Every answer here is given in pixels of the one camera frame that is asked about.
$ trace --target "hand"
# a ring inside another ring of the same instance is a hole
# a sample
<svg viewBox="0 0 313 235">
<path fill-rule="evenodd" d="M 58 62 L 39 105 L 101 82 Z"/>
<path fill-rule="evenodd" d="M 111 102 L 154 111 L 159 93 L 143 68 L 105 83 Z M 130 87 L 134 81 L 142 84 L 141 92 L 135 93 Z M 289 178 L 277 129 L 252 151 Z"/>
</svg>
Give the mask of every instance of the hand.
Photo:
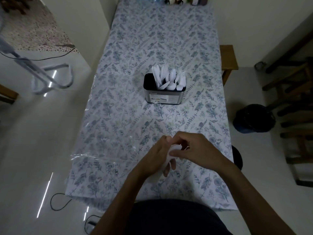
<svg viewBox="0 0 313 235">
<path fill-rule="evenodd" d="M 171 156 L 188 159 L 203 168 L 216 171 L 217 173 L 231 163 L 200 133 L 177 132 L 170 143 L 182 144 L 182 150 L 171 151 Z"/>
<path fill-rule="evenodd" d="M 170 149 L 170 136 L 163 135 L 155 145 L 150 148 L 149 152 L 140 160 L 135 169 L 145 178 L 156 173 L 166 160 L 167 152 Z"/>
</svg>

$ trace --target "black shirt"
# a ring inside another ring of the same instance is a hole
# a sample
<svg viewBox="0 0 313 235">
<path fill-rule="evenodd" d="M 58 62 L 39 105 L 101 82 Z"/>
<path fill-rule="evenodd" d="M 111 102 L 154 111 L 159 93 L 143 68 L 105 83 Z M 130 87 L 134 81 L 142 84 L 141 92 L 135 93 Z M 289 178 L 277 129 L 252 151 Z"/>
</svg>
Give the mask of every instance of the black shirt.
<svg viewBox="0 0 313 235">
<path fill-rule="evenodd" d="M 165 199 L 135 203 L 124 234 L 231 233 L 209 207 L 190 201 Z"/>
</svg>

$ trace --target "metal stand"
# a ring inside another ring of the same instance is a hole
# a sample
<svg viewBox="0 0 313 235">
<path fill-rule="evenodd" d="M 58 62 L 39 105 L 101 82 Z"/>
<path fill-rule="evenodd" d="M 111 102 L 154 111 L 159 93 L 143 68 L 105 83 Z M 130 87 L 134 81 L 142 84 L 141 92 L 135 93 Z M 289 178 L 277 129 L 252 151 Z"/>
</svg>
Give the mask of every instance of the metal stand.
<svg viewBox="0 0 313 235">
<path fill-rule="evenodd" d="M 32 91 L 35 94 L 45 94 L 55 89 L 55 87 L 49 87 L 48 81 L 45 80 L 44 78 L 47 78 L 50 82 L 54 83 L 57 88 L 60 88 L 60 89 L 68 88 L 73 84 L 74 77 L 72 73 L 72 68 L 67 63 L 63 63 L 59 65 L 50 65 L 47 67 L 40 68 L 36 64 L 28 60 L 27 58 L 23 58 L 19 54 L 17 54 L 14 51 L 14 48 L 10 44 L 8 44 L 4 39 L 2 39 L 1 36 L 0 36 L 0 51 L 4 54 L 12 54 L 15 58 L 18 58 L 18 59 L 15 59 L 14 61 L 32 74 L 33 76 Z M 58 83 L 55 79 L 53 79 L 51 76 L 49 76 L 46 73 L 46 71 L 57 70 L 57 69 L 64 68 L 64 67 L 68 67 L 69 76 L 70 76 L 69 83 L 65 85 Z M 41 81 L 44 85 L 42 88 L 39 87 L 39 81 Z"/>
</svg>

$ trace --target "floral tablecloth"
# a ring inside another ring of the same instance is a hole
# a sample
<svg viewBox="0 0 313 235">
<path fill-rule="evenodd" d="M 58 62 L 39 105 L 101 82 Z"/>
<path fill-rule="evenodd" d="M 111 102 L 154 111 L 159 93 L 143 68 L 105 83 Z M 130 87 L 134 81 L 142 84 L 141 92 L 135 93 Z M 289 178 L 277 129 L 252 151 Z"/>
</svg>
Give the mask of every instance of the floral tablecloth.
<svg viewBox="0 0 313 235">
<path fill-rule="evenodd" d="M 144 100 L 143 78 L 155 63 L 186 71 L 180 105 Z M 211 7 L 120 0 L 72 155 L 66 195 L 106 210 L 151 146 L 177 131 L 204 134 L 233 160 Z M 217 173 L 187 160 L 178 159 L 177 169 L 158 183 L 145 182 L 137 196 L 159 198 L 237 209 Z"/>
</svg>

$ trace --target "label on holder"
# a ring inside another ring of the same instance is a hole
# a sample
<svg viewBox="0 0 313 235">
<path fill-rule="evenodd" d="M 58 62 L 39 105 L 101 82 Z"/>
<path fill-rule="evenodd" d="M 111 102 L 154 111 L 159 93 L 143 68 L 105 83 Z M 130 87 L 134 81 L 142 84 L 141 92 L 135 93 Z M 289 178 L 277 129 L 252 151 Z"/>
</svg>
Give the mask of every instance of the label on holder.
<svg viewBox="0 0 313 235">
<path fill-rule="evenodd" d="M 151 103 L 177 104 L 179 95 L 155 95 L 149 94 Z"/>
</svg>

